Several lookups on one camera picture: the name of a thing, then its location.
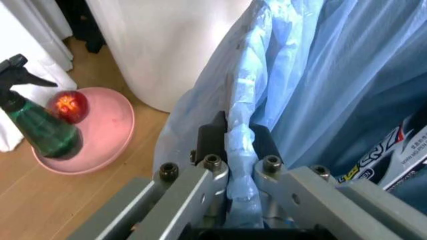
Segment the spray nozzle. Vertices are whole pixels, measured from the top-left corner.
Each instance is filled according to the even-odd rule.
[[[24,65],[28,60],[17,54],[0,62],[0,91],[8,92],[13,85],[33,84],[43,87],[57,87],[54,82],[46,81],[29,73]]]

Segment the white curtain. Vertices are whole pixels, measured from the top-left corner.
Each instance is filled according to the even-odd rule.
[[[0,0],[0,62],[23,54],[27,70],[58,87],[18,85],[12,89],[44,106],[62,90],[74,90],[76,83],[66,71],[73,68],[73,55],[62,39],[72,35],[54,0]],[[0,110],[0,151],[13,150],[23,136]]]

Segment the black trigger sprayer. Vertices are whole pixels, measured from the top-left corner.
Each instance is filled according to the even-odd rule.
[[[51,115],[45,108],[11,90],[14,85],[57,87],[29,73],[27,59],[18,54],[0,63],[0,107],[6,112],[38,154],[66,160],[82,147],[79,129]]]

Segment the white cylindrical object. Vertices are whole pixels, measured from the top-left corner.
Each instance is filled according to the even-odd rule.
[[[251,0],[86,0],[127,85],[170,112]]]

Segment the crumpled plastic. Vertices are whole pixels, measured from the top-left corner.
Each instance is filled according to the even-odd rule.
[[[225,226],[262,227],[249,122],[271,130],[288,168],[344,174],[427,100],[426,19],[426,0],[254,0],[169,116],[154,172],[188,166],[198,128],[225,111]]]

